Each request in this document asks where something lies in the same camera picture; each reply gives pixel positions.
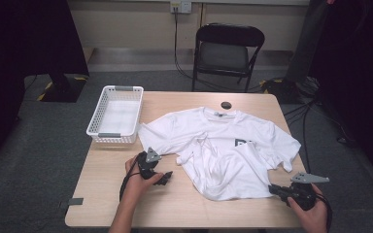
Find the chair backrest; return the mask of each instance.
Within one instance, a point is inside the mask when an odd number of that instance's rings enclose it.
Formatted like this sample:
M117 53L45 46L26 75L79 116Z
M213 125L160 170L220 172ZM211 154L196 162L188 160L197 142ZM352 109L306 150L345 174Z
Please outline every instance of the chair backrest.
M196 45L200 42L210 42L260 49L265 41L264 34L253 26L209 23L196 32Z

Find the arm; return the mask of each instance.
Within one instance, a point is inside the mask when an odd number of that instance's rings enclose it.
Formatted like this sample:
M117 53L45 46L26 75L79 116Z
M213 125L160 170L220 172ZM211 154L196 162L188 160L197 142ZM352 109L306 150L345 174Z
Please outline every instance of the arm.
M313 189L318 194L322 192L312 183ZM318 201L316 205L309 211L304 211L299 205L291 198L288 198L290 207L298 216L301 221L302 227L308 233L326 233L326 205L323 201Z
M125 170L128 172L131 165L135 162L136 156L125 162ZM122 196L122 200L119 202L117 213L112 222L110 233L123 233L130 232L132 225L132 218L135 213L135 208L137 203L141 200L142 196L147 192L148 188L159 181L163 174L155 174L148 180L144 180L141 175L139 175L138 166L135 164L134 169L126 184L125 191Z

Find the white plastic basket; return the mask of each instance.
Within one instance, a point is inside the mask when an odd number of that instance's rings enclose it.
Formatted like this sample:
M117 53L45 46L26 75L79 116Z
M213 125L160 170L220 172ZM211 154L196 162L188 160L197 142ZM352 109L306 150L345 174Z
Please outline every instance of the white plastic basket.
M96 143L135 143L143 93L141 86L105 86L86 134Z

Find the hand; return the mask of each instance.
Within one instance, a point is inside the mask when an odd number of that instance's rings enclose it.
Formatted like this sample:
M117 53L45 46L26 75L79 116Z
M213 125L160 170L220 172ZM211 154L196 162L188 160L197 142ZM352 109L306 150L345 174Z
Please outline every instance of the hand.
M322 195L322 192L313 183L312 186L315 192ZM318 200L315 206L309 211L302 210L291 197L288 198L288 201L305 231L308 233L326 233L327 209L323 201Z
M132 164L136 161L136 157L137 156L134 156L133 158L125 162L126 173L129 172ZM130 199L137 203L141 199L141 197L147 192L148 188L162 178L163 173L157 173L148 180L144 180L139 174L138 164L135 164L131 174L128 174L128 176L130 175L133 176L129 178L128 183L126 184L126 188L122 196L122 201Z

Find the t-shirt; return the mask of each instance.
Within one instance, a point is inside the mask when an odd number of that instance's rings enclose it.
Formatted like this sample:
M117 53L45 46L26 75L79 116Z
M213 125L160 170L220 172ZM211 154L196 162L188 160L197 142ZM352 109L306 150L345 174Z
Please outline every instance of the t-shirt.
M273 122L240 111L200 107L141 124L144 150L176 153L196 189L210 200L268 197L267 170L292 170L300 144Z

